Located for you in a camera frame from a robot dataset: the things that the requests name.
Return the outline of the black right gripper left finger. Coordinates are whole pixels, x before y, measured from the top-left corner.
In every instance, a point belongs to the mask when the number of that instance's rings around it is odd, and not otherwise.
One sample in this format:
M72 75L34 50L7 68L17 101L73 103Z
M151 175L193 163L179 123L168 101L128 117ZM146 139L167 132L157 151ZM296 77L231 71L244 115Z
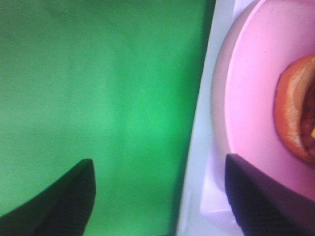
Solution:
M2 236L82 236L95 204L95 169L83 159L31 200L0 218Z

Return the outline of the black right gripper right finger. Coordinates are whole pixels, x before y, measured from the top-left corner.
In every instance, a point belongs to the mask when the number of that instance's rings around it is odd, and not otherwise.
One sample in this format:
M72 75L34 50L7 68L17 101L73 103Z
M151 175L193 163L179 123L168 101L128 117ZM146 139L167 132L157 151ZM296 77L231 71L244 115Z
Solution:
M237 154L225 159L225 191L246 236L313 236L315 202L273 180Z

